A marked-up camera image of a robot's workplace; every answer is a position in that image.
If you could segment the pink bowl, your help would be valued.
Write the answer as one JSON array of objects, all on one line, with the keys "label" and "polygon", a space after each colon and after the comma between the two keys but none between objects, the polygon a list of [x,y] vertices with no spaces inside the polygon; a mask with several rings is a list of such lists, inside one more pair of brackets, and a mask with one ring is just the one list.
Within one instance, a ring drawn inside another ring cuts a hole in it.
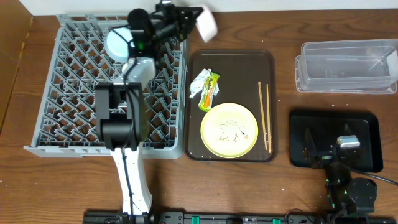
[{"label": "pink bowl", "polygon": [[199,7],[203,12],[197,17],[196,27],[204,43],[208,43],[218,33],[218,27],[210,9],[204,4]]}]

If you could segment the light blue bowl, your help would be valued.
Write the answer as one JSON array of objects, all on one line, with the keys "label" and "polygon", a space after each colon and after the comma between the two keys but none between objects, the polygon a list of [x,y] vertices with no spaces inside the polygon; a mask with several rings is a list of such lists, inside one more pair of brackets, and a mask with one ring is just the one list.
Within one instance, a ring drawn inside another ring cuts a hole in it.
[{"label": "light blue bowl", "polygon": [[111,29],[105,39],[105,51],[116,62],[127,63],[135,45],[127,27]]}]

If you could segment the patterned wooden chopstick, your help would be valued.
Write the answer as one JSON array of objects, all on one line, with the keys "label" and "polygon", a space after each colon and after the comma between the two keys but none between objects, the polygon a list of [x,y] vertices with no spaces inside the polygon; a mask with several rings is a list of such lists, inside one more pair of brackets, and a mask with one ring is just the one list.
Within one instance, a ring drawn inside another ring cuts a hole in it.
[{"label": "patterned wooden chopstick", "polygon": [[263,138],[264,138],[264,145],[265,145],[265,150],[268,151],[267,147],[267,133],[266,133],[266,122],[265,122],[265,116],[264,116],[264,104],[263,104],[263,99],[262,99],[262,86],[261,82],[257,82],[258,85],[258,92],[259,92],[259,101],[260,101],[260,108],[261,108],[261,120],[262,120],[262,132],[263,132]]}]

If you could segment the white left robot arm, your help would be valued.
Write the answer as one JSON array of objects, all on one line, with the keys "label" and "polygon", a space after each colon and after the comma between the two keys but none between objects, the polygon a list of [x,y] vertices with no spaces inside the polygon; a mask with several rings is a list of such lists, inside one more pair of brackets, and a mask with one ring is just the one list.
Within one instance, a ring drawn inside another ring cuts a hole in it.
[{"label": "white left robot arm", "polygon": [[148,222],[152,195],[147,186],[142,151],[147,137],[143,91],[157,74],[160,45],[170,39],[187,39],[203,7],[156,4],[148,13],[138,8],[127,24],[112,27],[106,37],[106,52],[121,50],[125,64],[120,76],[95,88],[96,132],[116,164],[123,194],[122,212],[108,223]]}]

